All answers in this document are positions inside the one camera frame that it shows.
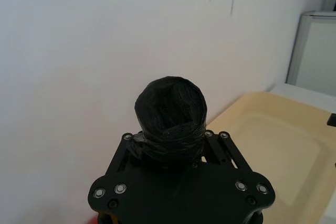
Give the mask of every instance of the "red object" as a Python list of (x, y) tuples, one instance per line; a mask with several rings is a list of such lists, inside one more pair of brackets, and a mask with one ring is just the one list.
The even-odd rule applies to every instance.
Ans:
[(98, 224), (97, 223), (97, 217), (93, 217), (87, 224)]

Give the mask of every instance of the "black tape-wrapped cylinder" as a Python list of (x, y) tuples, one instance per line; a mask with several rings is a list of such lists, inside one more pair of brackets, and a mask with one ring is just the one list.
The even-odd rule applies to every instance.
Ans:
[(161, 164), (200, 158), (207, 107), (192, 82), (181, 77), (151, 82), (136, 100), (135, 112), (142, 133), (134, 135), (128, 146), (133, 156)]

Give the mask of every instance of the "screw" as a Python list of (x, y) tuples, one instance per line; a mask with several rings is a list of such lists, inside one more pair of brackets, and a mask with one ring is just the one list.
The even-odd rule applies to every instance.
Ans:
[(246, 202), (249, 203), (251, 206), (254, 206), (257, 202), (252, 196), (248, 196), (246, 198)]
[(261, 192), (262, 194), (268, 194), (268, 189), (266, 186), (264, 185), (257, 185), (257, 189), (259, 192)]
[(212, 133), (211, 133), (210, 131), (206, 131), (206, 132), (205, 132), (205, 135), (206, 135), (206, 136), (212, 136)]
[(110, 209), (117, 208), (117, 206), (118, 206), (118, 200), (116, 200), (116, 199), (112, 199), (108, 203), (108, 208), (110, 208)]
[(246, 191), (247, 187), (243, 182), (237, 181), (236, 182), (236, 187), (240, 191)]
[(228, 137), (229, 137), (226, 133), (221, 133), (220, 136), (221, 136), (222, 138), (228, 138)]
[(117, 184), (114, 188), (116, 194), (123, 194), (126, 191), (127, 187), (125, 184)]
[(101, 198), (105, 194), (105, 189), (104, 188), (98, 188), (97, 190), (94, 191), (93, 196), (94, 198)]
[(132, 137), (132, 135), (127, 134), (127, 135), (124, 136), (124, 139), (125, 139), (125, 140), (128, 140), (128, 139), (130, 139), (131, 137)]

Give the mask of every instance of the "black mounting plate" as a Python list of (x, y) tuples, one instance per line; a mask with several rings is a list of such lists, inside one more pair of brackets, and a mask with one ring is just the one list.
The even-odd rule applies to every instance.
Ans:
[[(272, 185), (250, 169), (229, 134), (222, 133), (225, 137), (213, 133), (205, 137), (208, 163), (197, 160), (167, 169), (127, 164), (128, 140), (122, 139), (107, 173), (90, 188), (91, 208), (122, 224), (262, 223), (261, 211), (275, 200)], [(237, 182), (246, 188), (239, 190)], [(127, 186), (122, 194), (114, 191), (119, 183)], [(258, 190), (260, 185), (267, 188), (266, 194)], [(105, 194), (95, 198), (98, 188)]]

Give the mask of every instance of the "wooden tray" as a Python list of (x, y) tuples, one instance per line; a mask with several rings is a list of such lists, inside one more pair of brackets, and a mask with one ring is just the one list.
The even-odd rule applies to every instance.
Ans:
[(227, 131), (251, 168), (266, 176), (276, 201), (265, 224), (319, 223), (336, 188), (336, 127), (330, 112), (266, 92), (250, 93), (208, 129)]

